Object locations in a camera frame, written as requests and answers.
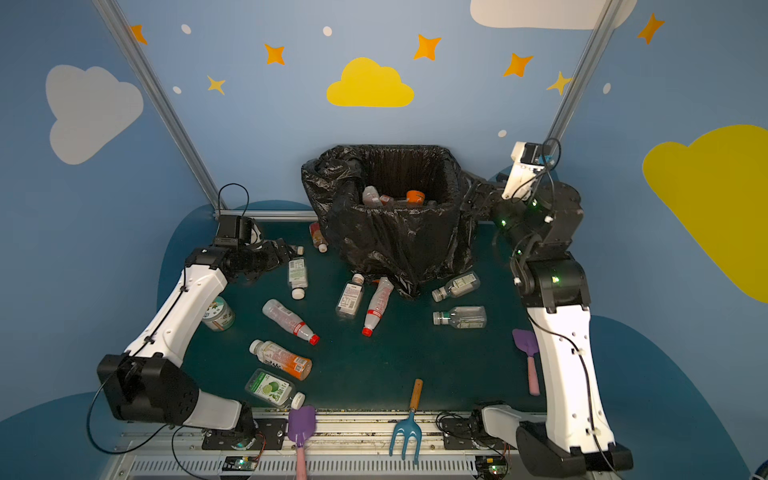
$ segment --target blue fork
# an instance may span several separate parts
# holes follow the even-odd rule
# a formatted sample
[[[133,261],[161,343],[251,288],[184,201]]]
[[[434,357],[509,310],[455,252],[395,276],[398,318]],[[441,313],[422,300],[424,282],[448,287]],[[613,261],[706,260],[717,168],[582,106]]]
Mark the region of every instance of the blue fork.
[[[410,442],[411,437],[416,439],[416,453],[413,456],[413,465],[419,464],[419,449],[422,446],[422,430],[418,425],[416,425],[416,420],[413,417],[416,414],[417,408],[419,407],[419,399],[421,399],[422,396],[423,386],[424,382],[421,379],[416,379],[416,382],[413,384],[413,394],[411,395],[411,407],[408,418],[397,422],[397,425],[395,425],[395,431],[392,432],[392,441],[389,443],[389,456],[391,457],[392,450],[395,448],[395,438],[397,437],[398,433],[402,433],[402,459],[405,460],[408,442]]]

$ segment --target purple shovel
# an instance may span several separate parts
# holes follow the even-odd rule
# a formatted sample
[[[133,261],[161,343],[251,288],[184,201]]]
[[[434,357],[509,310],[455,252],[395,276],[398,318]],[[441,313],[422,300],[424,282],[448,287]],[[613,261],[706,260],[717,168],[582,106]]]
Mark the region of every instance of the purple shovel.
[[[304,442],[315,435],[317,421],[315,407],[307,405],[288,413],[288,438],[296,443],[296,479],[306,480],[306,460]]]
[[[533,362],[533,355],[538,353],[536,334],[531,330],[514,329],[512,330],[512,337],[515,338],[515,345],[528,355],[528,391],[531,395],[541,395],[538,391],[536,364]]]

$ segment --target dark green mat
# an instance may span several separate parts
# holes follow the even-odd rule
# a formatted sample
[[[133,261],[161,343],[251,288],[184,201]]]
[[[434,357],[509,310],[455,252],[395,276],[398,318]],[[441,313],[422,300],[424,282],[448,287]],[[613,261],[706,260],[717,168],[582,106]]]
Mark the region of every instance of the dark green mat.
[[[319,409],[407,409],[418,377],[424,380],[421,410],[470,410],[475,402],[492,400],[523,411],[546,410],[538,356],[542,395],[528,394],[526,357],[515,348],[512,330],[532,328],[511,274],[492,254],[492,225],[481,225],[475,241],[474,270],[482,282],[479,290],[440,303],[429,293],[441,282],[425,286],[415,301],[393,293],[371,338],[361,331],[375,286],[366,284],[363,304],[353,321],[338,319],[334,308],[352,274],[335,250],[321,254],[313,249],[307,223],[264,223],[263,229],[266,238],[282,237],[306,247],[310,282],[306,298],[291,298],[284,266],[251,286],[230,284],[222,297],[236,313],[234,325],[225,332],[201,325],[184,357],[184,370],[203,391],[267,407],[243,390],[253,371],[265,368],[283,378],[294,378],[265,366],[248,352],[250,343],[261,339],[313,361],[310,375],[296,383],[306,394],[306,403]],[[319,343],[311,346],[266,318],[261,307],[271,298],[301,316],[320,336]],[[485,306],[488,325],[474,330],[432,325],[433,311],[458,305]]]

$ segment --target trash bin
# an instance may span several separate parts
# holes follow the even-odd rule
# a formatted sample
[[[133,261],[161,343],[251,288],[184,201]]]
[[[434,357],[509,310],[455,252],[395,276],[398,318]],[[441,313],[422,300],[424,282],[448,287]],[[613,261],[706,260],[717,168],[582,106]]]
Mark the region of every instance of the trash bin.
[[[402,295],[416,297],[421,283],[472,266],[477,220],[462,210],[468,181],[447,148],[343,145],[306,162],[301,177],[323,235],[354,271],[387,275]],[[437,205],[367,207],[367,185],[394,198],[420,190]]]

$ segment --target pink handle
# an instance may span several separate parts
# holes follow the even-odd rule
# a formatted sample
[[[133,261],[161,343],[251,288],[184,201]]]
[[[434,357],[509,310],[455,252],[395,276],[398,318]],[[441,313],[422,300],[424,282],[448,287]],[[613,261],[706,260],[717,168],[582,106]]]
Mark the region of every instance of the pink handle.
[[[306,480],[306,460],[304,447],[296,449],[296,480]]]
[[[541,395],[538,391],[538,376],[536,375],[536,364],[533,361],[533,357],[528,357],[528,391],[531,395]]]

